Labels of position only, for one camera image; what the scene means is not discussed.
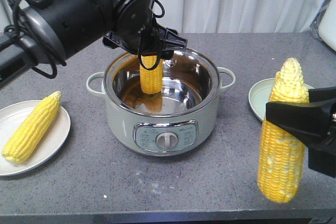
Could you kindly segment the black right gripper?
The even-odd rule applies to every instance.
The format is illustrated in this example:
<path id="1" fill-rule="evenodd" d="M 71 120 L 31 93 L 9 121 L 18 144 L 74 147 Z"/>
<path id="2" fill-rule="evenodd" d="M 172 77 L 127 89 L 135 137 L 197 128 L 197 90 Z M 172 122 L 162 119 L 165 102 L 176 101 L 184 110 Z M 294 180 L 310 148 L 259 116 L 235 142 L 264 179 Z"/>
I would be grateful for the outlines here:
<path id="1" fill-rule="evenodd" d="M 308 167 L 335 177 L 336 87 L 309 89 L 310 103 L 268 102 L 266 120 L 308 147 Z"/>

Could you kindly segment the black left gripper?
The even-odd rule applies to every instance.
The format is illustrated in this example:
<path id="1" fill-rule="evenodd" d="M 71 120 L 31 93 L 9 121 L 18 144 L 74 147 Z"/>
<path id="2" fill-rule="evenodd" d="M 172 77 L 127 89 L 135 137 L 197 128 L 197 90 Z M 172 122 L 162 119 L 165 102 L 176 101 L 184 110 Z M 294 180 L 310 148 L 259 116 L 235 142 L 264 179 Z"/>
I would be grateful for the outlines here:
<path id="1" fill-rule="evenodd" d="M 103 44 L 112 49 L 122 48 L 132 54 L 156 54 L 172 58 L 176 50 L 187 48 L 187 39 L 173 29 L 158 27 L 159 39 L 154 35 L 151 0 L 125 0 L 117 15 L 113 32 L 104 35 Z"/>

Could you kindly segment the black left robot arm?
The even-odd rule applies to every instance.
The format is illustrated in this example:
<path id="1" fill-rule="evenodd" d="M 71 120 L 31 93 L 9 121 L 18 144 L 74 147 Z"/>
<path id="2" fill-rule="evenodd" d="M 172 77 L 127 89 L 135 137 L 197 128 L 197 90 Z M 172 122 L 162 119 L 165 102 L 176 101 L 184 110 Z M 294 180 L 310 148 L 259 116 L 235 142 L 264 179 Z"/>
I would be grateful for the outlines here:
<path id="1" fill-rule="evenodd" d="M 49 79 L 57 65 L 97 39 L 138 56 L 171 59 L 187 47 L 157 23 L 157 0 L 12 0 L 13 24 L 1 36 L 1 86 L 28 70 Z"/>

